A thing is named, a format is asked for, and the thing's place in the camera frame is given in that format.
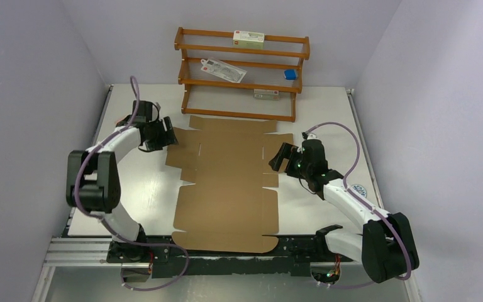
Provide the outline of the brown cardboard box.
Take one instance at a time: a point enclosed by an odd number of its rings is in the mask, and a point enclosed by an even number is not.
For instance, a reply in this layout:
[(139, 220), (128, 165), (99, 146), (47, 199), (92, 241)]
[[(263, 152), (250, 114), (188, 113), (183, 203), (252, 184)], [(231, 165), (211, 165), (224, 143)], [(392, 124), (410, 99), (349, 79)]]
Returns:
[(277, 123), (192, 116), (166, 165), (181, 170), (172, 239), (187, 250), (262, 254), (278, 244)]

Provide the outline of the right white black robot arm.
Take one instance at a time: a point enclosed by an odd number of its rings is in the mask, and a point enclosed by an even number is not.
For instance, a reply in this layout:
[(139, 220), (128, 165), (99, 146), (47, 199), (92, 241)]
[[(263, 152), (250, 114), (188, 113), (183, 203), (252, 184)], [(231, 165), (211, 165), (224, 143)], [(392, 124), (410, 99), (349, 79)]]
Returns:
[(390, 213), (345, 185), (345, 176), (328, 167), (325, 148), (317, 138), (307, 139), (301, 146), (284, 142), (269, 161), (278, 172), (283, 161), (284, 172), (305, 181), (308, 190), (343, 213), (360, 233), (339, 226), (325, 228), (323, 238), (314, 244), (321, 260), (342, 255), (362, 264), (374, 283), (409, 276), (419, 267), (419, 257), (411, 225), (402, 213)]

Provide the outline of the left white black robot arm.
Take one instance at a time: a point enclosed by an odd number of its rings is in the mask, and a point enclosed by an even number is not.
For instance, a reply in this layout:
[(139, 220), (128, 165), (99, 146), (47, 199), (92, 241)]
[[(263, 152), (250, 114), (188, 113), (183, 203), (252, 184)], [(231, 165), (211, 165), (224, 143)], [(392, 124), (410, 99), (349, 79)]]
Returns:
[(67, 159), (67, 204), (100, 222), (135, 262), (147, 257), (150, 244), (121, 204), (118, 163), (132, 150), (152, 153), (178, 143), (170, 118), (160, 117), (160, 109), (158, 103), (135, 100), (132, 114), (106, 138), (72, 151)]

